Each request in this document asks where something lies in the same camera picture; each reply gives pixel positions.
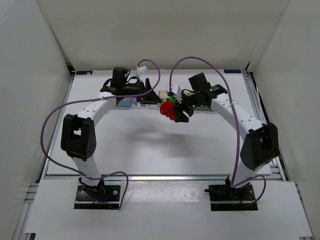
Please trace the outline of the red lego block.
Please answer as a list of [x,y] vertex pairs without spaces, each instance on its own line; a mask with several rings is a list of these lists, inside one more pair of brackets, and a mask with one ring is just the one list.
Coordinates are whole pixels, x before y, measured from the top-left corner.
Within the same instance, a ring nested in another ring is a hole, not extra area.
[[174,106],[175,104],[169,100],[163,102],[160,106],[160,113],[167,118],[169,118],[171,121],[174,121],[176,119],[176,113],[174,112]]

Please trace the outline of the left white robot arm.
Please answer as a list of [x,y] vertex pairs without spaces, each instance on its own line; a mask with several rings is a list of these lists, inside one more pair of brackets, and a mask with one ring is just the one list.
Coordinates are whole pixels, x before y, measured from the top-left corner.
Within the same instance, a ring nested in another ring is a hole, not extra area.
[[135,83],[130,83],[130,70],[115,67],[112,78],[100,89],[97,101],[91,102],[77,114],[67,114],[63,119],[60,146],[75,162],[77,169],[84,174],[80,183],[86,189],[97,192],[103,185],[94,152],[97,147],[95,127],[98,122],[124,98],[135,98],[142,104],[157,105],[161,98],[152,90],[150,80],[141,81],[141,76],[148,71],[146,66],[138,67]]

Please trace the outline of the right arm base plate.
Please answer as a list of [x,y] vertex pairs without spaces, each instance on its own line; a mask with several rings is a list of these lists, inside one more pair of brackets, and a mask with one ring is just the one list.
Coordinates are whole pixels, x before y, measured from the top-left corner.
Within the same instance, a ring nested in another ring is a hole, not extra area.
[[252,184],[242,188],[230,188],[227,184],[209,185],[204,190],[209,194],[212,212],[257,211],[258,206]]

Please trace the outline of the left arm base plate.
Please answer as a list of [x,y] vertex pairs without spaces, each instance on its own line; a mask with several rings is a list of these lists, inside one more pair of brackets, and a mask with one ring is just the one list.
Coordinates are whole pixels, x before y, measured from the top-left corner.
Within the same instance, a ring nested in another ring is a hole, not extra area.
[[118,210],[120,207],[121,185],[104,185],[98,195],[89,193],[78,184],[73,208],[77,210]]

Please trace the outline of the green lego block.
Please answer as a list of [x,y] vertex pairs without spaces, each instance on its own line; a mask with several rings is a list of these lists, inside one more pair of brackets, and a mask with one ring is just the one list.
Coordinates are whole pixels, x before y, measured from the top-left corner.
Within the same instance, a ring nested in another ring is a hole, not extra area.
[[175,104],[176,101],[177,101],[177,99],[176,99],[176,97],[171,96],[171,97],[169,98],[169,101],[170,101],[171,103]]

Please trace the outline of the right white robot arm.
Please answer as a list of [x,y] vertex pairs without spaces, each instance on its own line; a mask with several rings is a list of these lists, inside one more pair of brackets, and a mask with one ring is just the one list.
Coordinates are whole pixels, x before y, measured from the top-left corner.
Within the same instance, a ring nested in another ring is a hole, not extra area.
[[206,106],[235,129],[236,159],[229,181],[231,188],[240,189],[280,155],[278,129],[273,123],[266,124],[254,118],[233,101],[228,85],[211,85],[202,72],[188,80],[194,93],[181,95],[175,107],[175,120],[188,122],[196,107]]

